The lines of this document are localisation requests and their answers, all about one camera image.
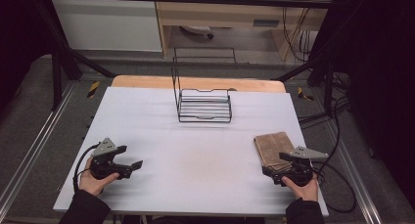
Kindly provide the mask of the aluminium floor rail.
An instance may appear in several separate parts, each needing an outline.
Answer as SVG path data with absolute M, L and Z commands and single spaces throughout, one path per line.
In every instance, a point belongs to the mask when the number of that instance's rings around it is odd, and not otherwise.
M 330 131 L 331 137 L 334 140 L 336 155 L 339 157 L 346 178 L 355 192 L 356 200 L 359 208 L 366 220 L 367 224 L 382 224 L 382 218 L 378 209 L 374 205 L 369 192 L 354 164 L 349 152 L 346 149 L 346 144 L 341 138 L 340 127 L 334 121 L 327 123 L 327 128 Z
M 62 101 L 58 104 L 57 108 L 51 111 L 48 115 L 48 118 L 36 135 L 36 138 L 31 143 L 30 148 L 24 155 L 24 158 L 20 163 L 18 169 L 14 173 L 12 179 L 8 183 L 3 193 L 0 195 L 0 220 L 5 218 L 8 210 L 12 206 L 16 196 L 23 186 L 26 177 L 28 176 L 28 173 L 37 161 L 41 151 L 43 150 L 52 131 L 59 121 L 63 111 L 65 110 L 73 93 L 73 89 L 76 87 L 76 85 L 76 81 L 71 81 L 67 85 L 63 93 Z

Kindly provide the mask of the black curtain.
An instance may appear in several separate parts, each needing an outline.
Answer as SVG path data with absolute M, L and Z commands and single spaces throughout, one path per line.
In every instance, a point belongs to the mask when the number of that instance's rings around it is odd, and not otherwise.
M 31 0 L 0 0 L 0 112 L 12 100 L 30 65 L 49 53 Z
M 333 41 L 357 121 L 415 207 L 415 0 L 334 0 L 314 48 Z

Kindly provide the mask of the person's left hand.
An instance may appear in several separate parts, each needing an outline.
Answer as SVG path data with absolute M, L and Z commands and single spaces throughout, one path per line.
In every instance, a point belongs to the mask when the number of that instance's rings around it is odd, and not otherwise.
M 85 169 L 80 175 L 78 188 L 95 197 L 101 194 L 104 188 L 118 178 L 118 173 L 110 174 L 103 179 L 96 179 L 89 169 Z

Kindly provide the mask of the brown towel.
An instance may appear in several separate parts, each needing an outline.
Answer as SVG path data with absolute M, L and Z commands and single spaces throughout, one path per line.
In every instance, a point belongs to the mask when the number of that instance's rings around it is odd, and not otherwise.
M 285 132 L 255 136 L 254 145 L 263 167 L 277 171 L 290 166 L 288 161 L 279 157 L 280 153 L 289 153 L 294 149 Z

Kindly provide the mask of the white cabinet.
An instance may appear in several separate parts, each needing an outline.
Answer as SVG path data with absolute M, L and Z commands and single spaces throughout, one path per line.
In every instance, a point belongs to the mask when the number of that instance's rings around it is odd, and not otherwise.
M 71 48 L 93 51 L 162 50 L 154 2 L 52 0 Z

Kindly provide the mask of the person's right hand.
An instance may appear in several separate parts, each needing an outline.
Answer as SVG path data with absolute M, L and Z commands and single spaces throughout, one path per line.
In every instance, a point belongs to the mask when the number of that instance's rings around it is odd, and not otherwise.
M 318 201 L 318 180 L 316 175 L 313 175 L 311 180 L 302 187 L 298 186 L 287 176 L 283 176 L 282 181 L 291 189 L 297 199 L 303 199 L 304 201 L 310 202 Z

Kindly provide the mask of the black frame post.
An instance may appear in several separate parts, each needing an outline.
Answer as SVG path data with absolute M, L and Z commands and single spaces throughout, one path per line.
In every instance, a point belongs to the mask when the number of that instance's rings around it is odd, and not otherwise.
M 52 110 L 56 110 L 63 101 L 62 71 L 67 74 L 70 80 L 79 80 L 82 76 L 78 67 L 78 62 L 92 68 L 105 77 L 114 78 L 116 74 L 93 63 L 79 52 L 72 49 L 65 37 L 58 20 L 54 19 L 51 10 L 48 8 L 46 0 L 31 0 L 34 11 L 39 17 L 39 21 L 44 28 L 42 33 L 50 42 L 52 54 L 52 71 L 54 86 L 54 102 Z
M 327 115 L 333 116 L 334 111 L 332 110 L 332 94 L 334 65 L 332 58 L 329 58 L 328 56 L 321 56 L 320 58 L 315 57 L 300 67 L 296 67 L 293 70 L 276 77 L 275 80 L 285 82 L 310 68 L 311 74 L 307 79 L 307 83 L 309 86 L 314 87 L 319 85 L 321 82 L 324 82 L 323 110 Z

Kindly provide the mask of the grey chair base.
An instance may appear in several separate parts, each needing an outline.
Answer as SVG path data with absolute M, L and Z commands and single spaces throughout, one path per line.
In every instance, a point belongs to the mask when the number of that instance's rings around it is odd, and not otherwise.
M 208 39 L 212 39 L 214 35 L 211 32 L 211 29 L 208 26 L 186 26 L 183 25 L 182 29 L 199 35 L 204 35 Z

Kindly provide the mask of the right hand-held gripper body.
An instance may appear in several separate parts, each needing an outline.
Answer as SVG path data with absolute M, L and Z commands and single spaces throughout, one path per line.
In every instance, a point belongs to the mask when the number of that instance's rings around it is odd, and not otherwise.
M 305 147 L 297 147 L 289 153 L 280 153 L 279 157 L 291 164 L 291 171 L 284 176 L 289 177 L 298 186 L 302 187 L 313 177 L 311 161 L 313 159 L 325 159 L 329 155 Z

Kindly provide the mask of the light wooden desk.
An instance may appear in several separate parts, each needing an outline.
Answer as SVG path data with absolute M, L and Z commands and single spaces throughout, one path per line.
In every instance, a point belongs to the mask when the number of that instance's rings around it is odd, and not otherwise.
M 325 9 L 198 3 L 158 2 L 156 8 L 164 49 L 174 26 L 255 27 L 271 32 L 284 61 L 294 57 L 292 51 L 300 44 L 300 33 L 319 30 L 327 14 Z

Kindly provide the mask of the white table mat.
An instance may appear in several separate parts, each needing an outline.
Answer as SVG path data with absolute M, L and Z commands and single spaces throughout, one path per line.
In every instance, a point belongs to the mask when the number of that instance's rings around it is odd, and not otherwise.
M 228 123 L 181 122 L 170 89 L 110 87 L 79 149 L 105 138 L 124 145 L 115 162 L 142 161 L 101 196 L 113 212 L 159 215 L 277 216 L 294 200 L 263 175 L 258 135 L 284 132 L 302 146 L 287 93 L 232 92 Z

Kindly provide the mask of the yellow black floor tape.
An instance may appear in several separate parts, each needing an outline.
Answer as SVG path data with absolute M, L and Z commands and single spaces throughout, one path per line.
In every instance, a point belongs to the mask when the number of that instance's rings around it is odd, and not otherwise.
M 301 99 L 306 99 L 308 101 L 313 101 L 314 97 L 311 95 L 307 95 L 301 87 L 298 88 L 298 97 Z
M 87 98 L 93 98 L 93 96 L 94 96 L 96 90 L 98 89 L 99 85 L 100 85 L 100 81 L 94 81 L 92 83 L 92 85 L 91 85 L 91 87 L 88 91 Z

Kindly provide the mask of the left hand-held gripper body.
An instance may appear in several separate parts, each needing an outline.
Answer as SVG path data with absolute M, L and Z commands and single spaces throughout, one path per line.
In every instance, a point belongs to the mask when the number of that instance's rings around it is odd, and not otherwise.
M 122 164 L 114 163 L 115 156 L 125 152 L 126 146 L 116 146 L 110 138 L 105 138 L 91 154 L 91 174 L 96 179 L 103 179 L 113 173 L 125 172 Z

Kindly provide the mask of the black wire rack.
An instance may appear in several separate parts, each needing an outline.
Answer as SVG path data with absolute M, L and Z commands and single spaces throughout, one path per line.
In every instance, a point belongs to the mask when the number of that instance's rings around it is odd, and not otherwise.
M 172 60 L 171 78 L 178 120 L 229 123 L 232 119 L 231 88 L 217 84 L 206 87 L 206 80 L 191 83 L 186 77 L 235 69 L 235 50 L 232 47 L 175 47 Z

